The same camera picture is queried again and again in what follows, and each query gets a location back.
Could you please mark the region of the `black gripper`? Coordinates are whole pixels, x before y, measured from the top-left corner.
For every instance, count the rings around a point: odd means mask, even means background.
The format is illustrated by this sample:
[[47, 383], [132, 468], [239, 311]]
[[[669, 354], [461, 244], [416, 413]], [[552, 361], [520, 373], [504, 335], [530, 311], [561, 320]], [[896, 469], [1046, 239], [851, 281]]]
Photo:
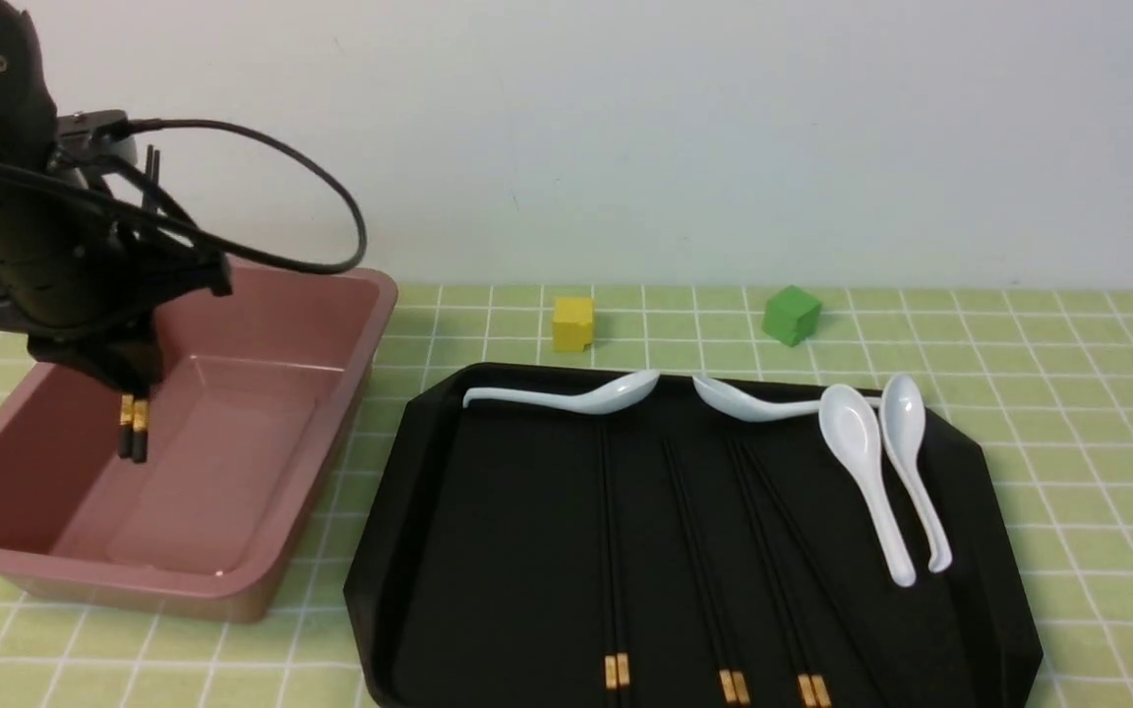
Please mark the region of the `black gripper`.
[[157, 309], [233, 291], [223, 251], [177, 232], [195, 223], [157, 155], [157, 184], [116, 150], [54, 150], [37, 171], [0, 161], [0, 332], [139, 399], [163, 378]]

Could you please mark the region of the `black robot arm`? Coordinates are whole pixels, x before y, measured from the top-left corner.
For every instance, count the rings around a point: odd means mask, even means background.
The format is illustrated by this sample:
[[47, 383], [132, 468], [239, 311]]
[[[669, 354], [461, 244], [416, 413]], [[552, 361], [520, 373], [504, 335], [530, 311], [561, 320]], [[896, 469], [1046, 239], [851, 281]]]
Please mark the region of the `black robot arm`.
[[133, 399], [163, 379], [157, 308], [232, 292], [216, 247], [177, 242], [191, 219], [157, 171], [120, 109], [58, 116], [29, 14], [0, 1], [0, 332]]

